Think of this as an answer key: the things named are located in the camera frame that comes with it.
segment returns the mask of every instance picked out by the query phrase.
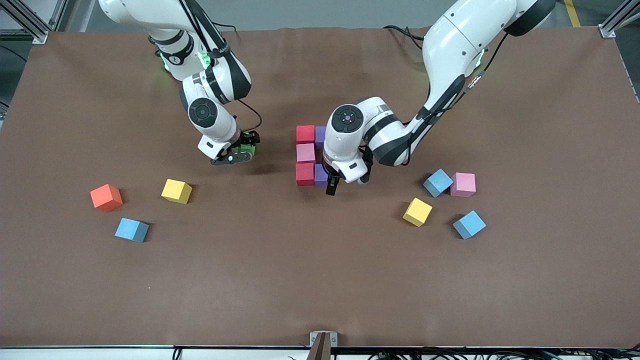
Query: orange cube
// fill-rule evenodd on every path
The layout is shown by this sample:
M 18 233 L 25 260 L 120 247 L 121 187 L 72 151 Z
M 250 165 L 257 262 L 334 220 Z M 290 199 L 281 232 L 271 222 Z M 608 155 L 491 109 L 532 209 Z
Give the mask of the orange cube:
M 123 205 L 120 190 L 106 184 L 91 192 L 93 207 L 108 213 Z

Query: red cube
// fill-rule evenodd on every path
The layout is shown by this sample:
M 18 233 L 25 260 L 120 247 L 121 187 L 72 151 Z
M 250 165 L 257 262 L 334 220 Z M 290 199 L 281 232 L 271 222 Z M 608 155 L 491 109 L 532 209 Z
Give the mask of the red cube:
M 314 186 L 316 184 L 314 165 L 313 163 L 296 164 L 296 183 L 298 186 Z
M 316 127 L 314 125 L 296 126 L 296 144 L 315 143 Z
M 93 207 L 105 213 L 117 209 L 124 204 L 120 196 L 120 190 L 109 184 L 92 190 L 90 195 L 93 201 Z

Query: yellow cube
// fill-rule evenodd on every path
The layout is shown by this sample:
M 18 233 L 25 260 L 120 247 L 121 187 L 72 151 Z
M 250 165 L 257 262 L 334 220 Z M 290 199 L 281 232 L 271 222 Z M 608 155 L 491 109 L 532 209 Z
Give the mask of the yellow cube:
M 427 221 L 427 217 L 429 216 L 431 209 L 433 209 L 431 205 L 415 198 L 411 201 L 411 204 L 409 204 L 409 208 L 406 210 L 402 218 L 413 225 L 422 226 L 424 222 Z
M 189 201 L 192 188 L 184 181 L 167 179 L 162 190 L 162 197 L 169 201 L 186 204 Z

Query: circular joint cap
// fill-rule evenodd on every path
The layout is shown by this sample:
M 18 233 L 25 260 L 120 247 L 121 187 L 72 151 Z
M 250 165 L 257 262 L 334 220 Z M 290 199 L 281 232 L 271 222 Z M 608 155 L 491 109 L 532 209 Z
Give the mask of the circular joint cap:
M 333 112 L 331 126 L 339 133 L 353 133 L 364 124 L 362 111 L 355 105 L 342 105 Z
M 189 119 L 200 127 L 211 127 L 216 123 L 218 109 L 216 104 L 205 97 L 195 99 L 189 105 Z

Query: purple cube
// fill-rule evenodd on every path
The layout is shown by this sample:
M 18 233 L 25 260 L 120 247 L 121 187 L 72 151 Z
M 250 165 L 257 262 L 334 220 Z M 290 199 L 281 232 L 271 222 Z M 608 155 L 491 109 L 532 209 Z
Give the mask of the purple cube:
M 326 126 L 316 126 L 316 150 L 324 149 L 324 133 Z
M 324 171 L 324 165 L 316 164 L 314 179 L 316 180 L 316 188 L 326 188 L 329 183 L 329 174 Z

